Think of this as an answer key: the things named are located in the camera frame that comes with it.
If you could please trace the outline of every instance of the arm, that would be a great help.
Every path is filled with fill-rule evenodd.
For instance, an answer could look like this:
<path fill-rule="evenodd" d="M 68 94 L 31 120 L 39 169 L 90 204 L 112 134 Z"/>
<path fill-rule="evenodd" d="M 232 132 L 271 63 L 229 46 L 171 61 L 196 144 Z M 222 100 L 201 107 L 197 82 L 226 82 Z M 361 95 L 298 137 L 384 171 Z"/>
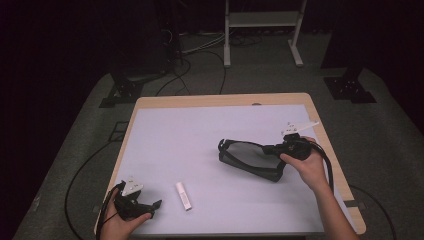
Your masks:
<path fill-rule="evenodd" d="M 138 218 L 131 221 L 124 221 L 118 214 L 113 203 L 118 189 L 112 193 L 112 197 L 108 203 L 105 219 L 106 221 L 102 227 L 100 239 L 101 240 L 126 240 L 130 234 L 145 221 L 150 219 L 152 215 L 145 213 Z"/>
<path fill-rule="evenodd" d="M 304 161 L 286 154 L 281 154 L 280 158 L 292 165 L 299 172 L 302 180 L 314 192 L 327 237 L 329 239 L 359 239 L 327 183 L 321 155 L 312 150 L 311 155 Z"/>

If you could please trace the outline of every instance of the floor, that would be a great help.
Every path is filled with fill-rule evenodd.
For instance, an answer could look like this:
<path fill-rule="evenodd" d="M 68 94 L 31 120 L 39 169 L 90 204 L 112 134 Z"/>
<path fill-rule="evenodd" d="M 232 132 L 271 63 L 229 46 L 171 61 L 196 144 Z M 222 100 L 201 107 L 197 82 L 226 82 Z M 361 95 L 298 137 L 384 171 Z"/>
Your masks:
<path fill-rule="evenodd" d="M 292 59 L 287 45 L 289 34 L 255 36 L 248 41 L 256 44 L 233 46 L 230 68 L 223 67 L 223 49 L 217 45 L 208 52 L 185 56 L 184 65 L 176 63 L 177 74 L 188 70 L 181 77 L 184 83 L 181 79 L 173 80 L 175 75 L 170 73 L 145 84 L 141 95 L 308 93 L 347 181 L 379 201 L 390 216 L 398 239 L 419 239 L 424 236 L 424 157 L 420 153 L 424 138 L 391 97 L 384 82 L 369 70 L 361 73 L 359 81 L 377 103 L 352 104 L 332 98 L 323 78 L 340 76 L 344 69 L 320 69 L 330 36 L 300 35 L 302 68 L 296 67 Z M 191 49 L 211 41 L 211 37 L 184 36 L 182 41 L 184 49 Z M 128 121 L 134 107 L 117 104 L 114 108 L 99 108 L 112 86 L 109 74 L 99 79 L 14 239 L 77 239 L 64 211 L 71 182 L 66 203 L 68 217 L 83 239 L 94 238 L 99 206 L 120 150 L 120 142 L 108 143 L 108 139 L 116 122 Z M 362 191 L 352 192 L 362 206 L 367 225 L 361 239 L 392 239 L 390 225 L 378 204 Z"/>

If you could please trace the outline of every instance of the black cable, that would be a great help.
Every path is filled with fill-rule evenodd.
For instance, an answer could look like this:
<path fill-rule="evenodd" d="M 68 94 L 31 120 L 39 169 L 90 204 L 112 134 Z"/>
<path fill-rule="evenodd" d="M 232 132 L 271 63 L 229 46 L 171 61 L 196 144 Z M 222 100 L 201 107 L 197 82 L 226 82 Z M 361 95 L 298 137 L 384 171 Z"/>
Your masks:
<path fill-rule="evenodd" d="M 175 81 L 175 80 L 177 80 L 177 79 L 180 79 L 182 76 L 184 76 L 184 75 L 186 75 L 187 73 L 188 73 L 188 71 L 190 71 L 190 69 L 191 69 L 191 63 L 188 61 L 188 60 L 186 60 L 186 59 L 184 59 L 183 58 L 183 61 L 185 61 L 186 63 L 188 63 L 188 68 L 187 68 L 187 70 L 183 73 L 183 74 L 181 74 L 181 75 L 178 75 L 177 77 L 175 77 L 175 78 L 173 78 L 173 79 L 171 79 L 171 80 L 169 80 L 167 83 L 165 83 L 157 92 L 156 92 L 156 94 L 155 94 L 155 96 L 157 97 L 157 96 L 159 96 L 159 93 L 166 87 L 166 86 L 168 86 L 170 83 L 172 83 L 173 81 Z"/>
<path fill-rule="evenodd" d="M 113 214 L 112 216 L 110 216 L 108 219 L 106 219 L 106 220 L 103 222 L 103 225 L 104 225 L 105 223 L 107 223 L 110 219 L 112 219 L 113 217 L 115 217 L 116 215 L 118 215 L 118 213 L 119 213 L 119 212 L 116 212 L 115 214 Z"/>
<path fill-rule="evenodd" d="M 66 191 L 66 195 L 65 195 L 65 204 L 64 204 L 64 208 L 65 208 L 65 217 L 66 217 L 66 221 L 69 225 L 69 227 L 71 228 L 72 232 L 74 233 L 74 235 L 80 239 L 83 240 L 83 238 L 78 234 L 78 232 L 76 231 L 76 229 L 74 228 L 74 226 L 72 225 L 71 219 L 69 217 L 69 213 L 68 213 L 68 197 L 69 197 L 69 193 L 71 191 L 72 185 L 75 181 L 75 179 L 77 178 L 78 174 L 81 172 L 81 170 L 85 167 L 85 165 L 87 165 L 88 162 L 90 162 L 99 152 L 101 152 L 103 149 L 105 149 L 106 147 L 109 146 L 109 144 L 113 143 L 114 141 L 108 141 L 105 145 L 103 145 L 101 148 L 99 148 L 97 151 L 95 151 L 89 158 L 87 158 L 87 160 L 81 165 L 81 167 L 77 170 L 77 172 L 75 173 L 74 177 L 72 178 L 71 182 L 69 183 L 68 189 Z"/>
<path fill-rule="evenodd" d="M 224 88 L 224 84 L 225 84 L 225 78 L 226 78 L 226 76 L 227 76 L 227 69 L 226 69 L 226 68 L 225 68 L 225 66 L 224 66 L 224 60 L 222 59 L 222 57 L 221 57 L 221 56 L 219 56 L 219 54 L 214 53 L 214 52 L 211 52 L 211 51 L 205 51 L 205 50 L 202 50 L 202 51 L 196 51 L 196 52 L 192 52 L 192 53 L 187 53 L 186 55 L 188 56 L 188 55 L 193 55 L 193 54 L 197 54 L 197 53 L 209 53 L 209 54 L 213 54 L 213 55 L 217 56 L 217 57 L 219 58 L 219 60 L 221 61 L 221 63 L 222 63 L 222 67 L 223 67 L 223 69 L 224 69 L 224 77 L 223 77 L 223 79 L 222 79 L 222 84 L 221 84 L 221 87 L 220 87 L 220 89 L 219 89 L 219 95 L 221 95 L 221 94 L 222 94 L 222 89 Z"/>
<path fill-rule="evenodd" d="M 175 69 L 174 69 L 174 75 L 176 76 L 176 77 L 178 77 L 180 80 L 181 80 L 181 82 L 183 83 L 183 85 L 184 85 L 184 87 L 182 88 L 182 89 L 180 89 L 180 90 L 178 90 L 176 93 L 175 93 L 175 95 L 177 95 L 177 93 L 179 93 L 181 90 L 183 90 L 183 89 L 186 89 L 187 90 L 187 92 L 188 92 L 188 95 L 191 95 L 191 93 L 190 93 L 190 90 L 188 89 L 188 87 L 187 87 L 187 84 L 185 83 L 185 81 L 181 78 L 181 76 L 180 75 L 178 75 L 177 74 L 177 72 L 175 72 Z"/>
<path fill-rule="evenodd" d="M 232 47 L 247 48 L 247 47 L 250 47 L 250 46 L 253 46 L 253 45 L 256 45 L 256 44 L 259 44 L 259 43 L 262 42 L 262 37 L 261 36 L 256 36 L 256 37 L 259 38 L 258 41 L 256 41 L 255 39 L 253 39 L 251 37 L 243 37 L 243 41 L 241 41 L 240 39 L 237 39 L 237 40 L 239 40 L 241 42 L 240 44 L 235 44 L 235 43 L 233 43 L 233 42 L 230 41 L 230 45 Z"/>
<path fill-rule="evenodd" d="M 156 79 L 163 78 L 163 77 L 165 77 L 167 74 L 168 74 L 168 73 L 167 73 L 166 71 L 163 71 L 163 72 L 161 72 L 161 73 L 158 73 L 157 75 L 154 75 L 154 76 L 151 76 L 151 77 L 142 78 L 142 79 L 140 79 L 140 80 L 134 80 L 134 81 L 130 80 L 130 82 L 131 82 L 131 83 L 134 83 L 134 84 L 141 84 L 141 85 L 143 85 L 143 84 L 145 84 L 146 82 L 150 82 L 150 81 L 153 81 L 153 80 L 156 80 Z"/>
<path fill-rule="evenodd" d="M 107 206 L 110 202 L 110 199 L 112 197 L 113 191 L 115 191 L 115 189 L 117 188 L 117 186 L 114 186 L 108 193 L 107 196 L 105 198 L 105 200 L 103 201 L 102 204 L 102 208 L 100 209 L 100 214 L 99 214 L 99 218 L 97 219 L 97 226 L 96 226 L 96 240 L 100 240 L 100 235 L 102 233 L 102 228 L 103 228 L 103 224 L 106 221 L 103 221 L 103 219 L 105 218 L 105 214 L 106 214 L 106 210 L 107 210 Z"/>
<path fill-rule="evenodd" d="M 393 225 L 392 219 L 390 218 L 389 214 L 387 213 L 386 209 L 384 209 L 383 205 L 377 200 L 377 198 L 375 198 L 373 195 L 371 195 L 370 193 L 368 193 L 367 191 L 365 191 L 364 189 L 357 187 L 355 185 L 352 184 L 348 184 L 350 188 L 356 189 L 362 193 L 364 193 L 365 195 L 367 195 L 368 197 L 370 197 L 377 205 L 378 207 L 381 209 L 381 211 L 383 211 L 384 216 L 386 216 L 387 222 L 390 225 L 390 229 L 392 231 L 392 236 L 393 236 L 393 240 L 397 239 L 397 235 L 396 235 L 396 230 L 395 227 Z"/>
<path fill-rule="evenodd" d="M 324 159 L 325 164 L 327 165 L 327 173 L 328 173 L 328 185 L 330 185 L 331 191 L 334 193 L 334 180 L 333 180 L 333 167 L 331 165 L 331 161 L 325 153 L 324 149 L 316 142 L 309 141 L 312 148 L 317 150 L 321 157 Z"/>

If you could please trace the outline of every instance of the cable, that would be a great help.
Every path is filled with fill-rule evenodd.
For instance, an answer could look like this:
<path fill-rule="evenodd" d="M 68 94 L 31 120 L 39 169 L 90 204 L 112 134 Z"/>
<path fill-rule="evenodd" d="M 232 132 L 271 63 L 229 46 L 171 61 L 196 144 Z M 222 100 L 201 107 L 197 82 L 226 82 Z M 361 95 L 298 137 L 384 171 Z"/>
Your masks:
<path fill-rule="evenodd" d="M 66 195 L 65 195 L 65 204 L 64 204 L 64 208 L 65 208 L 65 217 L 66 217 L 66 221 L 68 223 L 68 226 L 71 228 L 72 232 L 74 233 L 74 235 L 80 239 L 83 240 L 83 238 L 78 234 L 78 232 L 76 231 L 76 229 L 74 228 L 74 226 L 72 225 L 71 219 L 69 217 L 69 213 L 68 213 L 68 197 L 69 197 L 69 193 L 71 191 L 72 185 L 75 181 L 75 179 L 77 178 L 78 174 L 81 172 L 81 170 L 87 165 L 88 162 L 90 162 L 99 152 L 101 152 L 103 149 L 105 149 L 106 147 L 108 147 L 111 143 L 116 142 L 117 139 L 121 139 L 122 136 L 118 136 L 117 138 L 113 139 L 113 140 L 108 140 L 108 142 L 103 145 L 101 148 L 99 148 L 97 151 L 95 151 L 89 158 L 87 158 L 87 160 L 85 160 L 85 162 L 81 165 L 81 167 L 77 170 L 77 172 L 75 173 L 75 175 L 73 176 L 71 182 L 69 183 L 68 189 L 66 191 Z"/>
<path fill-rule="evenodd" d="M 217 56 L 217 57 L 219 58 L 219 60 L 221 61 L 221 63 L 222 63 L 222 67 L 223 67 L 223 69 L 224 69 L 224 77 L 223 77 L 223 79 L 222 79 L 221 87 L 220 87 L 220 89 L 219 89 L 219 95 L 221 95 L 221 94 L 222 94 L 222 89 L 224 88 L 225 79 L 226 79 L 226 77 L 227 77 L 227 69 L 226 69 L 226 68 L 225 68 L 225 66 L 224 66 L 224 60 L 223 60 L 223 59 L 222 59 L 222 57 L 221 57 L 221 56 L 219 56 L 217 53 L 214 53 L 214 52 L 211 52 L 211 51 L 206 51 L 206 50 L 203 50 L 203 51 L 196 51 L 196 52 L 188 53 L 188 54 L 186 54 L 186 55 L 188 56 L 188 55 L 197 54 L 197 53 L 209 53 L 209 54 L 213 54 L 213 55 Z"/>
<path fill-rule="evenodd" d="M 256 41 L 255 39 L 251 37 L 245 37 L 245 36 L 234 36 L 233 38 L 230 39 L 230 45 L 232 47 L 237 47 L 237 48 L 246 48 L 246 47 L 250 47 L 262 42 L 261 36 L 255 36 L 255 37 L 258 37 L 259 40 Z M 234 40 L 238 40 L 240 43 L 236 44 L 233 42 Z"/>
<path fill-rule="evenodd" d="M 396 236 L 396 230 L 395 227 L 393 225 L 392 219 L 390 218 L 389 214 L 387 213 L 386 209 L 384 209 L 383 205 L 377 200 L 377 198 L 375 198 L 373 195 L 371 195 L 370 193 L 368 193 L 367 191 L 365 191 L 364 189 L 357 187 L 355 185 L 352 184 L 348 184 L 350 188 L 356 189 L 362 193 L 364 193 L 365 195 L 367 195 L 368 197 L 370 197 L 377 205 L 378 207 L 381 209 L 381 211 L 383 211 L 384 216 L 386 216 L 387 222 L 390 225 L 390 230 L 392 231 L 392 236 L 393 236 L 393 240 L 397 239 Z"/>
<path fill-rule="evenodd" d="M 312 148 L 317 150 L 321 157 L 324 159 L 325 164 L 327 165 L 328 173 L 328 185 L 330 185 L 331 191 L 334 193 L 334 180 L 333 180 L 333 167 L 331 166 L 331 161 L 325 153 L 324 149 L 316 142 L 309 141 Z"/>
<path fill-rule="evenodd" d="M 161 31 L 162 31 L 162 32 L 167 32 L 167 33 L 169 33 L 169 40 L 168 40 L 168 43 L 171 43 L 171 42 L 172 42 L 172 38 L 173 38 L 172 32 L 171 32 L 171 31 L 169 31 L 168 29 L 162 29 Z"/>
<path fill-rule="evenodd" d="M 182 54 L 187 54 L 187 53 L 191 53 L 191 52 L 195 52 L 195 51 L 199 51 L 199 50 L 202 50 L 202 49 L 211 47 L 213 45 L 216 45 L 216 44 L 222 42 L 224 40 L 224 37 L 225 37 L 225 34 L 221 33 L 221 35 L 218 38 L 216 38 L 216 39 L 214 39 L 212 41 L 209 41 L 209 42 L 207 42 L 207 43 L 205 43 L 205 44 L 203 44 L 203 45 L 201 45 L 199 47 L 196 47 L 196 48 L 193 48 L 193 49 L 189 49 L 189 50 L 181 51 L 181 53 Z"/>
<path fill-rule="evenodd" d="M 130 80 L 130 82 L 131 83 L 134 83 L 134 84 L 141 84 L 141 85 L 143 85 L 143 84 L 145 84 L 146 82 L 150 82 L 150 81 L 153 81 L 153 80 L 156 80 L 156 79 L 160 79 L 160 78 L 163 78 L 163 77 L 165 77 L 166 75 L 167 75 L 168 73 L 166 72 L 166 71 L 163 71 L 163 72 L 161 72 L 161 73 L 158 73 L 157 75 L 155 75 L 155 76 L 151 76 L 151 77 L 147 77 L 147 78 L 142 78 L 142 79 L 140 79 L 140 80 Z"/>
<path fill-rule="evenodd" d="M 190 93 L 190 90 L 188 89 L 188 87 L 187 87 L 187 84 L 185 83 L 185 81 L 181 78 L 181 76 L 180 75 L 178 75 L 176 72 L 175 72 L 175 69 L 174 69 L 174 74 L 175 74 L 175 76 L 176 77 L 178 77 L 180 80 L 181 80 L 181 82 L 183 83 L 183 85 L 184 85 L 184 87 L 183 88 L 181 88 L 180 90 L 178 90 L 177 92 L 175 92 L 175 96 L 177 96 L 177 93 L 179 93 L 180 91 L 182 91 L 183 89 L 186 89 L 187 90 L 187 92 L 188 92 L 188 95 L 191 95 L 191 93 Z"/>
<path fill-rule="evenodd" d="M 110 219 L 112 219 L 113 217 L 115 217 L 116 215 L 118 215 L 118 213 L 119 213 L 119 212 L 116 212 L 115 214 L 113 214 L 112 216 L 110 216 L 108 219 L 106 219 L 106 220 L 103 222 L 103 225 L 104 225 L 105 223 L 107 223 Z"/>
<path fill-rule="evenodd" d="M 155 96 L 157 97 L 157 96 L 159 96 L 159 93 L 166 87 L 166 86 L 168 86 L 170 83 L 172 83 L 173 81 L 175 81 L 175 80 L 177 80 L 177 79 L 181 79 L 181 77 L 182 76 L 184 76 L 184 75 L 186 75 L 187 73 L 188 73 L 188 71 L 190 71 L 190 69 L 191 69 L 191 63 L 188 61 L 188 60 L 186 60 L 186 59 L 184 59 L 183 58 L 183 61 L 185 61 L 187 64 L 188 64 L 188 68 L 187 68 L 187 70 L 183 73 L 183 74 L 181 74 L 181 75 L 178 75 L 177 77 L 175 77 L 175 78 L 173 78 L 173 79 L 171 79 L 171 80 L 169 80 L 167 83 L 165 83 L 157 92 L 156 92 L 156 94 L 155 94 Z"/>

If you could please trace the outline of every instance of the left hand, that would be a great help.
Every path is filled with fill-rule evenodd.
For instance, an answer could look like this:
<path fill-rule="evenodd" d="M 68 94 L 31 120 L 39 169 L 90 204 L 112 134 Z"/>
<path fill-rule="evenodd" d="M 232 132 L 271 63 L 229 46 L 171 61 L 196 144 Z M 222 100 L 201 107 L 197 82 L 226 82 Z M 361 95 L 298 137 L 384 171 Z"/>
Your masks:
<path fill-rule="evenodd" d="M 110 219 L 105 222 L 102 227 L 100 235 L 101 240 L 126 240 L 138 226 L 152 218 L 152 215 L 150 213 L 145 213 L 139 216 L 138 218 L 135 218 L 130 221 L 123 220 L 119 216 L 119 214 L 116 214 L 117 210 L 114 204 L 114 200 L 116 194 L 118 194 L 118 191 L 118 189 L 115 189 L 115 191 L 113 191 L 110 201 L 108 203 L 105 219 L 103 219 L 103 221 L 106 221 L 109 218 Z"/>

